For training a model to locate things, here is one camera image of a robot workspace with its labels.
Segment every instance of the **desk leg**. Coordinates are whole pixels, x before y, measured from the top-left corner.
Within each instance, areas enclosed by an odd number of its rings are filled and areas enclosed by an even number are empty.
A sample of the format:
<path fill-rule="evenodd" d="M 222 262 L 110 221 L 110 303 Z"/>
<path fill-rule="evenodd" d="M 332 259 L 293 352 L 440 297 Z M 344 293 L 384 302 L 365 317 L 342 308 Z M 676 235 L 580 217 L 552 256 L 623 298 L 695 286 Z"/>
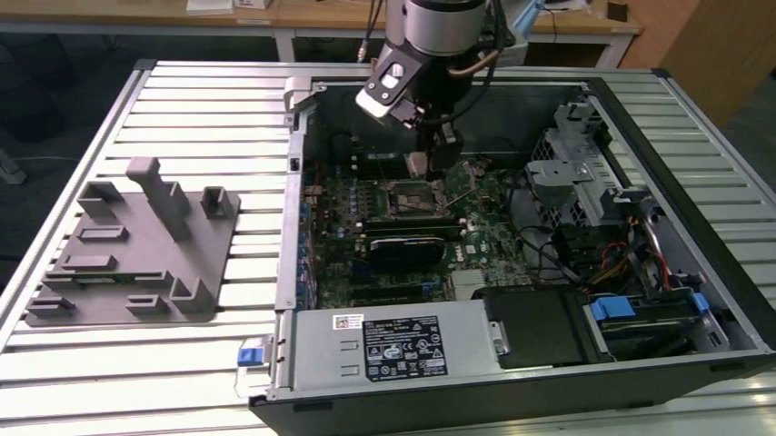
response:
<path fill-rule="evenodd" d="M 281 62 L 295 62 L 294 55 L 294 29 L 275 29 L 275 44 L 278 45 L 278 58 Z"/>
<path fill-rule="evenodd" d="M 597 68 L 617 68 L 620 66 L 631 41 L 633 41 L 633 35 L 615 35 L 612 37 L 612 41 L 604 48 L 604 53 L 601 53 L 601 58 L 596 64 Z"/>

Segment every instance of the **blue tab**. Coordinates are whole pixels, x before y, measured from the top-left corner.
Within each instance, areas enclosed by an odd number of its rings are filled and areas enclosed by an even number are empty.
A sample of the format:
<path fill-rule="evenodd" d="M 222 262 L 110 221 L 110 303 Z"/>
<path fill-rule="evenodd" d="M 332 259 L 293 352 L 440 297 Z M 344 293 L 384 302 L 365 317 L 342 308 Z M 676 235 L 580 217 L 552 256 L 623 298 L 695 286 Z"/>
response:
<path fill-rule="evenodd" d="M 700 292 L 696 292 L 692 295 L 692 302 L 695 302 L 695 307 L 699 308 L 699 312 L 702 314 L 708 312 L 710 310 L 708 300 L 706 299 L 704 295 Z"/>
<path fill-rule="evenodd" d="M 628 297 L 599 298 L 591 304 L 591 310 L 593 311 L 596 321 L 607 320 L 609 318 L 627 318 L 629 316 L 636 316 Z"/>
<path fill-rule="evenodd" d="M 607 313 L 604 312 L 604 308 L 599 302 L 593 302 L 593 304 L 591 304 L 591 310 L 593 311 L 593 317 L 596 318 L 596 321 L 607 319 Z"/>
<path fill-rule="evenodd" d="M 607 318 L 625 318 L 628 316 L 636 316 L 636 312 L 633 312 L 633 307 L 631 307 L 631 301 L 628 300 L 628 297 L 599 298 L 597 303 L 604 308 Z"/>
<path fill-rule="evenodd" d="M 263 348 L 242 348 L 238 352 L 238 366 L 259 366 L 265 364 Z"/>

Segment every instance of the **aluminum extrusion table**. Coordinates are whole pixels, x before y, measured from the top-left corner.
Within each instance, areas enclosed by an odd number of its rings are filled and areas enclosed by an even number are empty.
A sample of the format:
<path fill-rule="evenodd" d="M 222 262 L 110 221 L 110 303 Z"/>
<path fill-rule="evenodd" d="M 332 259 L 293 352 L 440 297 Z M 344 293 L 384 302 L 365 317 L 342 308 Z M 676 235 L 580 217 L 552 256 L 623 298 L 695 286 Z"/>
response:
<path fill-rule="evenodd" d="M 673 80 L 649 71 L 509 69 L 501 75 L 601 76 L 691 198 L 776 302 L 776 198 Z M 141 63 L 131 74 L 31 250 L 0 297 L 0 433 L 271 435 L 234 393 L 245 338 L 274 330 L 274 281 L 283 222 L 290 76 L 365 77 L 342 64 Z M 635 165 L 612 148 L 632 181 Z M 222 185 L 242 197 L 215 320 L 190 325 L 34 328 L 20 321 L 82 212 L 88 180 L 123 176 L 135 155 L 157 156 L 185 190 Z M 547 417 L 434 434 L 772 434 L 776 373 L 726 381 L 631 411 Z M 255 384 L 269 379 L 255 374 Z"/>

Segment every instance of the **power supply label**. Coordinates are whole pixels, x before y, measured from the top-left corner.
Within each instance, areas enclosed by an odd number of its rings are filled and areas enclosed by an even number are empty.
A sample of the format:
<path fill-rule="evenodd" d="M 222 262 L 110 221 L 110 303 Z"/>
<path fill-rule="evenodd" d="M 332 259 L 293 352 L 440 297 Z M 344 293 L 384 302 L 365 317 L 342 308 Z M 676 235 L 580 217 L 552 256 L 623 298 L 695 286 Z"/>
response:
<path fill-rule="evenodd" d="M 448 375 L 437 316 L 365 321 L 364 354 L 372 382 Z"/>

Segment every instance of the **wall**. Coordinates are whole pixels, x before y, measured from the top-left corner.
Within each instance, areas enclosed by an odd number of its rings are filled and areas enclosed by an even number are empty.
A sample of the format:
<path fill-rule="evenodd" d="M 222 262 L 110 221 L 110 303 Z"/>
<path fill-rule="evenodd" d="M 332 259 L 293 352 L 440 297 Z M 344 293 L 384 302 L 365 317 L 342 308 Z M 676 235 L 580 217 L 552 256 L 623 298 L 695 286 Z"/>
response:
<path fill-rule="evenodd" d="M 621 67 L 665 68 L 724 125 L 776 66 L 776 1 L 628 0 L 647 30 Z"/>
<path fill-rule="evenodd" d="M 625 53 L 621 68 L 660 65 L 702 0 L 627 0 L 631 14 L 644 26 Z"/>

